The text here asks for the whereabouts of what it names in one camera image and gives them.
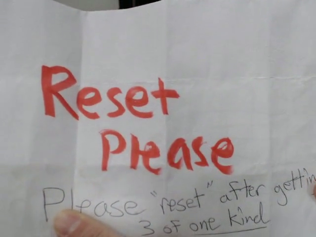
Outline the person's right hand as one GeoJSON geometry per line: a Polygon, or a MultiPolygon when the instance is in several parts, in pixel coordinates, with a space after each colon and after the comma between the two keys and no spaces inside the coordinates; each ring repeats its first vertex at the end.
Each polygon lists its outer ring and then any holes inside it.
{"type": "Polygon", "coordinates": [[[72,210],[58,213],[53,225],[58,237],[99,237],[102,234],[96,220],[72,210]]]}

